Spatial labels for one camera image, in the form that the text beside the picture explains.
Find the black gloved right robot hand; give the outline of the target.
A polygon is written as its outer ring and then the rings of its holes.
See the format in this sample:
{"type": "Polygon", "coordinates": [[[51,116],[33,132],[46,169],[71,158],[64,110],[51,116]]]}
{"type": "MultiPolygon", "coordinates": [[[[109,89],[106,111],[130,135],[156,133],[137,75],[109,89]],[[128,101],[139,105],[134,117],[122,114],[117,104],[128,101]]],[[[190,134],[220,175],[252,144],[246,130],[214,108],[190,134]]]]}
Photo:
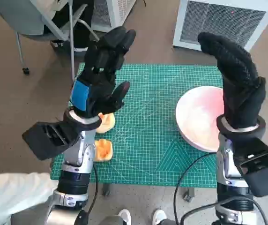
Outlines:
{"type": "Polygon", "coordinates": [[[203,53],[212,55],[223,77],[224,117],[234,129],[254,127],[266,97],[266,79],[258,75],[248,51],[220,35],[201,32],[203,53]]]}

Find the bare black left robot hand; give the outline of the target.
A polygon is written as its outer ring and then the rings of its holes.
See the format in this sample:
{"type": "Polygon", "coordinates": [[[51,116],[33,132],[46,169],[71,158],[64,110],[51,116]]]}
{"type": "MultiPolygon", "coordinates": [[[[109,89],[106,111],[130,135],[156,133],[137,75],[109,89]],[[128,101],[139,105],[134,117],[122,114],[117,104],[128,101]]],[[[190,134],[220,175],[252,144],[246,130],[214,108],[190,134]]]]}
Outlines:
{"type": "Polygon", "coordinates": [[[100,113],[114,113],[124,105],[130,82],[117,86],[116,72],[122,68],[135,37],[135,30],[119,26],[90,43],[84,69],[74,82],[70,99],[78,115],[92,118],[100,113]]]}

